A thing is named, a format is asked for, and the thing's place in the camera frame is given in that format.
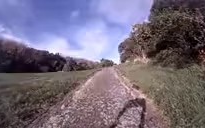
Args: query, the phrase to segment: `dirt road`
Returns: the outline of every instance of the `dirt road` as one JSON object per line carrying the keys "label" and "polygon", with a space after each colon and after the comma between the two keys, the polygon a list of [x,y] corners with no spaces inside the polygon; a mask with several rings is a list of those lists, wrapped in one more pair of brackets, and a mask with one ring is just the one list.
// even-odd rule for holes
{"label": "dirt road", "polygon": [[151,101],[114,68],[103,69],[30,128],[165,128]]}

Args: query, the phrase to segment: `grass verge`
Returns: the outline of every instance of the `grass verge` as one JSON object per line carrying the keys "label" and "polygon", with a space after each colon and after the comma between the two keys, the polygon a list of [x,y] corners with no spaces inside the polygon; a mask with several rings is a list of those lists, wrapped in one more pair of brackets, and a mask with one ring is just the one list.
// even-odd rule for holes
{"label": "grass verge", "polygon": [[0,74],[0,128],[27,126],[96,71]]}
{"label": "grass verge", "polygon": [[123,64],[118,68],[154,100],[171,128],[205,128],[205,73],[200,67],[173,70]]}

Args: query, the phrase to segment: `foliage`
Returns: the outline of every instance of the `foliage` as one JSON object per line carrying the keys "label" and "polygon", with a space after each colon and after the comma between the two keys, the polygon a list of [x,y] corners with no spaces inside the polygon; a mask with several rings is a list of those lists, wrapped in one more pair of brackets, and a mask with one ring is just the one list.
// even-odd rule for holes
{"label": "foliage", "polygon": [[203,7],[205,0],[155,1],[150,21],[134,25],[130,37],[120,44],[121,62],[145,54],[162,66],[182,68],[201,63],[205,53]]}
{"label": "foliage", "polygon": [[102,67],[111,67],[114,65],[114,62],[108,59],[101,59],[100,63]]}
{"label": "foliage", "polygon": [[14,41],[0,40],[0,72],[77,71],[93,69],[97,65],[88,60],[62,57]]}

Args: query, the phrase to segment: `grassy field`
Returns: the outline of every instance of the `grassy field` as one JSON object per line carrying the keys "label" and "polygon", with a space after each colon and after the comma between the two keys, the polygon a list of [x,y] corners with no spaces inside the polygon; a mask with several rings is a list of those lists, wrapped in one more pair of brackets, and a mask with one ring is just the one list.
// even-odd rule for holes
{"label": "grassy field", "polygon": [[25,127],[96,71],[0,74],[0,128]]}
{"label": "grassy field", "polygon": [[205,128],[205,73],[194,66],[173,70],[155,66],[119,66],[170,119],[171,128]]}

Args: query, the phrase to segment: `green grass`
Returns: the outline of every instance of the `green grass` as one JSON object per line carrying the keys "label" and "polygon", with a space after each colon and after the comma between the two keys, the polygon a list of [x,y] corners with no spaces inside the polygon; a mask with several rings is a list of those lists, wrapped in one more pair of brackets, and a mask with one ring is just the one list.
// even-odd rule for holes
{"label": "green grass", "polygon": [[0,128],[27,126],[96,71],[0,74]]}
{"label": "green grass", "polygon": [[173,70],[124,64],[119,69],[154,100],[171,128],[205,128],[205,73],[198,66]]}

